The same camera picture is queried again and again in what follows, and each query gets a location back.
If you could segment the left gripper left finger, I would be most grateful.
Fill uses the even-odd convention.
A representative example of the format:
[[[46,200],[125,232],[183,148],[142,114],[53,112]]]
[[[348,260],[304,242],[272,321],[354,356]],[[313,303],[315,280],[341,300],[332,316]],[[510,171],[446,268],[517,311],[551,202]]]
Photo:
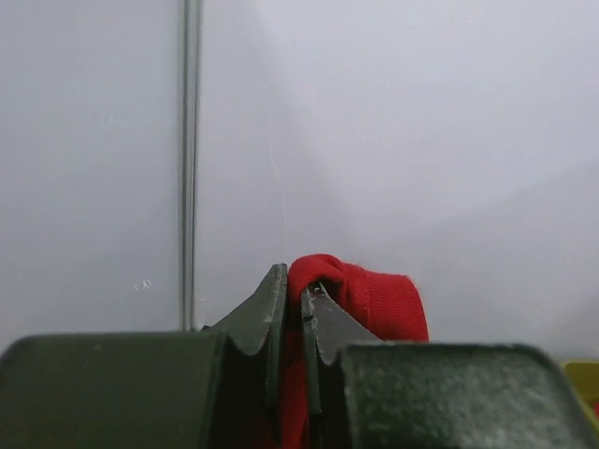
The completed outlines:
[[[198,331],[34,335],[1,356],[5,448],[259,448],[281,438],[287,267]]]

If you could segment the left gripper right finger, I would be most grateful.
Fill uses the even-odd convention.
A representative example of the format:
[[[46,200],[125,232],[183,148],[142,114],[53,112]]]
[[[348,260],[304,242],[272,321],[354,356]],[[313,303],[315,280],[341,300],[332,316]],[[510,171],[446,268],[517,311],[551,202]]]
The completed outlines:
[[[321,284],[301,295],[313,448],[594,448],[558,365],[521,344],[384,341]]]

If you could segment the red t-shirt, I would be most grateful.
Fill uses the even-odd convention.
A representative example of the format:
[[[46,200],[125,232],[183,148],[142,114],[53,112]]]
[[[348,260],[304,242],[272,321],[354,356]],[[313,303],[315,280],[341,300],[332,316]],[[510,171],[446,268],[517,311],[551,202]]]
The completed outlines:
[[[251,448],[304,448],[307,444],[308,403],[300,296],[314,282],[323,283],[342,309],[382,340],[429,339],[419,293],[408,277],[367,270],[330,254],[297,259],[288,272],[278,406],[282,437],[277,442],[270,423],[265,421],[249,443]]]

